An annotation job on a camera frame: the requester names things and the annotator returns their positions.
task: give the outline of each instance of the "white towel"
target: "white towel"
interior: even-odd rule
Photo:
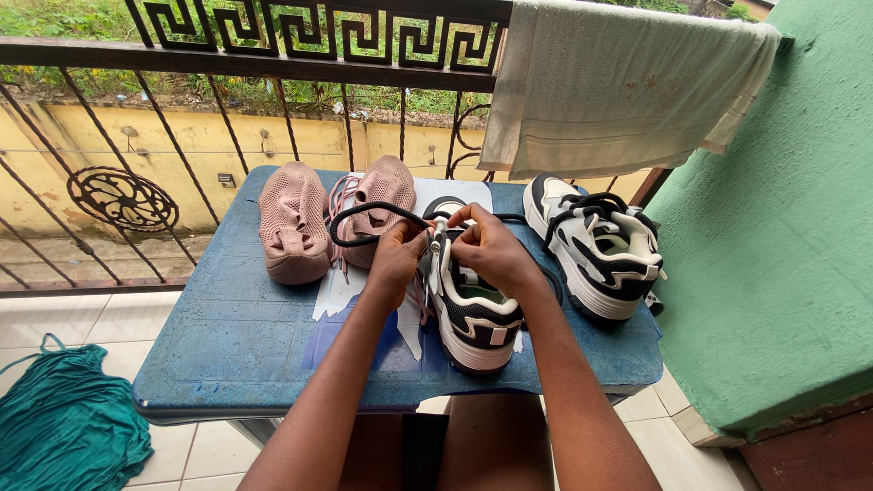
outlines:
[[[616,176],[724,153],[780,38],[769,24],[516,0],[477,169]]]

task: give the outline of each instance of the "black and white sneaker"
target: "black and white sneaker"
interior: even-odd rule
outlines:
[[[522,313],[517,301],[451,258],[451,242],[463,230],[447,230],[447,216],[465,205],[456,197],[440,197],[425,212],[425,218],[437,225],[426,258],[430,265],[425,286],[433,300],[443,351],[452,365],[488,374],[509,363]]]
[[[553,174],[525,188],[525,218],[557,257],[570,301],[592,323],[627,321],[658,276],[663,259],[651,220],[612,193],[583,196]]]

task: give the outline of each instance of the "teal cloth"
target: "teal cloth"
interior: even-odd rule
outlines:
[[[40,349],[0,398],[0,489],[121,489],[154,452],[130,382],[103,373],[96,344],[65,349],[48,334]]]

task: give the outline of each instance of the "metal railing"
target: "metal railing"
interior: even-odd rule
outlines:
[[[9,87],[0,85],[0,93],[14,113],[66,173],[67,190],[72,201],[88,216],[110,225],[153,273],[153,277],[147,278],[121,278],[88,245],[87,240],[65,224],[41,194],[0,156],[0,167],[57,223],[80,251],[105,270],[107,276],[104,280],[71,278],[41,253],[23,233],[0,217],[0,224],[61,279],[28,282],[16,275],[9,266],[0,264],[0,270],[15,281],[0,280],[0,296],[181,289],[187,277],[172,277],[162,273],[154,261],[137,246],[131,235],[136,232],[166,232],[190,263],[193,266],[197,264],[196,258],[183,244],[175,229],[179,221],[179,206],[155,182],[134,172],[125,158],[126,152],[118,149],[82,89],[71,77],[70,67],[133,71],[145,94],[143,99],[148,99],[151,109],[160,119],[166,136],[172,142],[182,166],[216,225],[219,225],[220,219],[177,141],[161,105],[143,77],[143,71],[199,73],[207,76],[215,95],[215,103],[236,150],[239,165],[245,174],[248,174],[249,166],[228,117],[225,101],[216,87],[214,75],[261,77],[278,82],[274,86],[277,88],[296,160],[299,160],[298,145],[282,79],[341,84],[348,166],[352,171],[355,170],[355,162],[347,84],[401,88],[398,150],[402,159],[407,106],[404,88],[456,92],[445,178],[453,179],[458,163],[479,155],[480,147],[465,142],[458,130],[471,113],[488,108],[489,105],[476,105],[461,113],[462,96],[465,92],[493,91],[495,65],[498,63],[501,39],[512,13],[512,2],[405,0],[398,3],[389,0],[323,0],[309,3],[296,0],[261,0],[255,4],[253,0],[234,1],[242,4],[241,10],[208,9],[202,0],[193,0],[190,2],[194,10],[192,15],[189,2],[185,0],[168,0],[168,3],[126,0],[136,29],[141,35],[141,43],[0,37],[0,65],[54,66],[60,70],[66,86],[118,159],[119,168],[92,166],[75,169],[62,155],[65,151],[58,150],[50,142],[28,111],[16,101]],[[357,13],[361,20],[338,18],[338,12]],[[257,42],[257,46],[249,45],[250,43],[239,44],[240,40]],[[397,53],[393,52],[395,42],[398,46]],[[455,156],[456,142],[467,150],[460,156]],[[493,178],[494,173],[491,172],[484,175],[483,180],[492,181]],[[635,201],[645,200],[647,192],[648,190],[642,195],[638,193],[641,198],[635,197]]]

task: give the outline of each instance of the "table top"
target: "table top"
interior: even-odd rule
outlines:
[[[245,179],[134,380],[134,405],[152,423],[284,416],[356,300],[315,321],[319,281],[286,286],[267,276],[258,196],[277,168],[257,167]],[[347,174],[318,173],[328,190]],[[524,185],[489,186],[495,212],[523,213]],[[522,224],[507,226],[540,264],[559,272],[540,250],[536,232]],[[633,394],[661,377],[661,333],[643,303],[611,332],[585,321],[569,301],[563,310],[607,394]],[[415,360],[396,317],[389,317],[383,330],[361,411],[412,412],[420,401],[446,394],[541,393],[527,332],[520,333],[524,349],[513,353],[500,373],[474,377],[449,365],[432,319],[419,332],[422,356]]]

